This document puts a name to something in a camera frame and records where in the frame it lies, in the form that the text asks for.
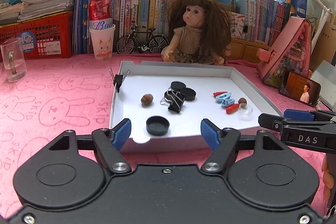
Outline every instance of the smartphone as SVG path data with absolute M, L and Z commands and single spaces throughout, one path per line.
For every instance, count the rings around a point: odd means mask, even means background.
M 319 83 L 290 70 L 285 70 L 281 78 L 281 95 L 309 106 L 317 105 L 321 91 Z

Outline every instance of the sticker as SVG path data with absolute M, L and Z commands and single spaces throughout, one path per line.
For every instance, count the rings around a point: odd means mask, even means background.
M 43 47 L 46 55 L 61 54 L 61 43 L 59 41 L 44 42 Z
M 22 39 L 23 52 L 32 52 L 36 47 L 36 37 L 32 32 L 22 32 L 18 37 Z

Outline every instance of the doll hair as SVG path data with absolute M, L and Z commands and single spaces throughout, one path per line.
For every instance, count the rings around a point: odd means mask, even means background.
M 205 10 L 204 25 L 199 42 L 200 52 L 210 50 L 225 58 L 226 46 L 231 42 L 231 20 L 226 6 L 215 0 L 177 0 L 169 12 L 169 40 L 174 35 L 174 29 L 186 26 L 183 14 L 187 6 L 197 5 Z

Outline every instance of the red plastic basket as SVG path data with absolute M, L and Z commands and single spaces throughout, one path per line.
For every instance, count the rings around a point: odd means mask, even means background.
M 72 56 L 73 12 L 61 13 L 0 28 L 0 44 L 22 38 L 26 59 Z

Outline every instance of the pink table mat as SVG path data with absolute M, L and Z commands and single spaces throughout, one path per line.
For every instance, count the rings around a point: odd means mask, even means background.
M 49 141 L 66 129 L 77 134 L 109 126 L 113 80 L 109 73 L 119 72 L 122 60 L 161 61 L 161 57 L 114 56 L 109 61 L 96 61 L 92 55 L 77 55 L 70 59 L 27 60 L 28 74 L 16 83 L 6 80 L 0 71 L 0 214 L 9 217 L 21 204 L 12 185 L 16 169 Z M 254 83 L 274 104 L 284 110 L 311 110 L 309 106 L 286 98 L 278 90 L 264 85 L 255 68 L 230 64 Z M 323 153 L 293 149 L 318 172 L 320 186 L 312 206 L 322 215 L 321 174 Z M 81 155 L 94 159 L 91 151 Z M 134 167 L 137 163 L 191 163 L 198 165 L 211 154 L 209 149 L 171 153 L 130 153 L 125 159 Z M 252 151 L 241 151 L 238 160 Z

